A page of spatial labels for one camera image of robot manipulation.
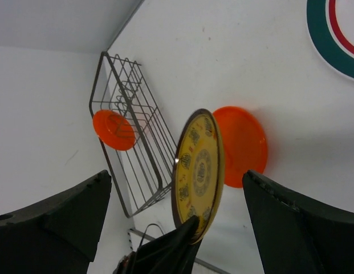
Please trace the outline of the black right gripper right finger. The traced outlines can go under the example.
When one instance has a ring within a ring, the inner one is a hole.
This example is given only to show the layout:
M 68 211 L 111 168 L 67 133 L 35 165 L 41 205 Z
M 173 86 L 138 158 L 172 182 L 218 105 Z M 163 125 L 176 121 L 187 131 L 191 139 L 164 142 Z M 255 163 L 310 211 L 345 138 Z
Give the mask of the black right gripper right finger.
M 265 273 L 354 273 L 354 213 L 253 170 L 242 185 Z

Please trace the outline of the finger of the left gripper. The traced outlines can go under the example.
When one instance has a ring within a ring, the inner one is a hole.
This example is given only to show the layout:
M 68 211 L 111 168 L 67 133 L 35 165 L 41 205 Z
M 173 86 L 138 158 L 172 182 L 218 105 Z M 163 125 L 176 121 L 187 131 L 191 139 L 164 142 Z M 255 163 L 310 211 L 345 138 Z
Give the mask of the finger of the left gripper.
M 120 273 L 192 273 L 193 264 L 200 247 L 193 244 L 192 237 L 199 225 L 199 218 L 192 216 L 175 230 L 124 256 L 113 271 Z

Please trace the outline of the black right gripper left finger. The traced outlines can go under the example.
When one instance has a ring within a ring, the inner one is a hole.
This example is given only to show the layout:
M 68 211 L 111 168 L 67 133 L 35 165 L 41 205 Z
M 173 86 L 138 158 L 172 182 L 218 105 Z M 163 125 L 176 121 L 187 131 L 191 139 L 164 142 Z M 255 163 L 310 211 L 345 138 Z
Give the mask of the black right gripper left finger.
M 87 273 L 111 195 L 106 170 L 0 215 L 0 273 Z

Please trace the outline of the yellow patterned plate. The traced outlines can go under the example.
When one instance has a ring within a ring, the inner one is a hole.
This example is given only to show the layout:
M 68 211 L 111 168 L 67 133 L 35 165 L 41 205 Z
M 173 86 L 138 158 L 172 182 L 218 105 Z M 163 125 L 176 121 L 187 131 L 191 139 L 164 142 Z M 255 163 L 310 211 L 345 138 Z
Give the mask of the yellow patterned plate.
M 180 227 L 197 217 L 190 240 L 200 242 L 217 214 L 225 179 L 222 136 L 213 114 L 201 108 L 184 125 L 174 157 L 171 201 L 173 221 Z

